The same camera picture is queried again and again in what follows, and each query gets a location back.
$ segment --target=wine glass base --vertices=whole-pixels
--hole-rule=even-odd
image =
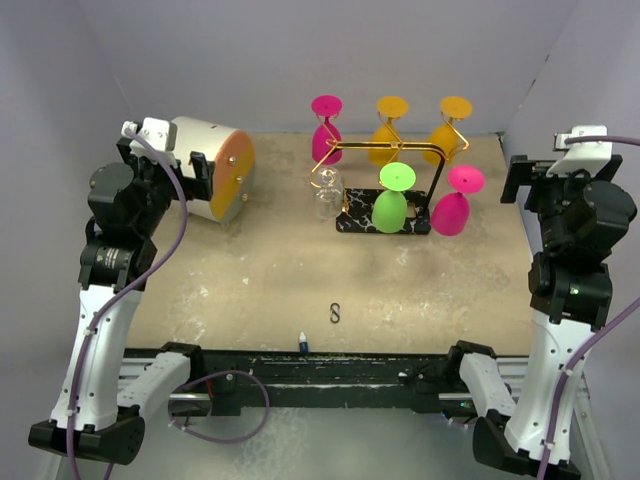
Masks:
[[[311,110],[321,117],[335,117],[342,110],[342,100],[334,95],[320,95],[311,102]]]
[[[340,233],[382,233],[371,221],[373,205],[384,189],[346,188],[349,210],[336,217],[336,230]],[[425,208],[427,193],[422,190],[404,192],[407,203],[415,212],[414,218],[406,218],[404,226],[395,235],[427,235],[431,231],[429,208]]]

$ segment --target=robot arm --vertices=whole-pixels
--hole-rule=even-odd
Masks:
[[[142,125],[126,122],[123,134],[133,130],[165,155],[188,200],[210,200],[214,164],[191,152],[188,161],[194,178],[182,175],[172,151],[177,129],[164,120],[147,118]],[[144,291],[144,283],[130,290],[90,328],[115,295],[145,274],[156,247],[151,241],[171,200],[173,185],[161,166],[148,158],[138,142],[122,137],[118,149],[124,163],[100,168],[91,178],[87,243],[80,258],[80,314],[67,375],[51,417],[33,425],[29,444],[53,453],[66,453],[71,384],[86,336],[92,336],[77,392],[76,456],[108,463],[128,464],[138,453],[145,418],[191,376],[186,352],[164,352],[129,387],[118,393],[118,378],[131,320]]]
[[[556,149],[567,149],[567,138],[603,134],[602,126],[574,127],[556,136]],[[512,158],[501,201],[513,203],[520,186],[531,186],[525,208],[538,215],[543,251],[529,272],[533,344],[518,404],[493,358],[469,352],[460,363],[460,378],[481,417],[473,442],[480,463],[535,476],[549,449],[550,478],[580,478],[570,463],[569,435],[586,355],[566,372],[556,435],[547,444],[551,401],[573,352],[606,322],[612,285],[602,261],[636,216],[629,194],[611,183],[621,162],[610,143],[573,145],[555,162]]]

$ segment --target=white wall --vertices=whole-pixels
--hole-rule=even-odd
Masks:
[[[60,391],[78,315],[88,179],[128,108],[75,0],[0,8],[0,470],[36,478],[32,423]]]
[[[549,154],[554,131],[604,123],[609,132],[640,136],[640,3],[581,0],[554,46],[544,71],[505,135],[507,157]],[[616,146],[625,162],[615,182],[640,205],[640,150]],[[527,216],[539,248],[539,229]],[[608,260],[614,283],[611,317],[638,295],[640,220]],[[638,478],[637,400],[640,397],[640,313],[595,347],[587,364],[596,421],[616,478]]]
[[[254,131],[317,126],[311,100],[370,131],[383,95],[407,98],[405,131],[467,96],[466,132],[502,131],[576,0],[80,0],[137,116],[182,114]]]

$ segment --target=tabletop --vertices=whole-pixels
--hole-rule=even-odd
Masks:
[[[470,138],[436,190],[432,208],[453,191],[446,174],[455,165],[486,177],[457,237],[338,233],[314,215],[311,135],[250,136],[255,187],[242,212],[227,227],[190,215],[180,248],[148,282],[129,347],[297,350],[303,331],[314,351],[442,353],[463,339],[528,353],[531,252],[517,206],[500,204],[506,165],[495,135]],[[427,190],[435,167],[419,152],[400,160],[415,169],[414,188]],[[366,151],[345,151],[335,166],[347,187],[379,188]],[[178,224],[174,205],[154,235],[159,255]]]

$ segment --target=white cylinder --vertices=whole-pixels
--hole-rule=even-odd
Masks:
[[[178,127],[173,152],[181,160],[185,177],[195,176],[188,162],[191,152],[203,153],[208,161],[215,162],[213,198],[209,202],[188,202],[189,211],[229,223],[240,212],[253,185],[255,152],[249,136],[236,128],[190,117],[177,117],[172,123]]]

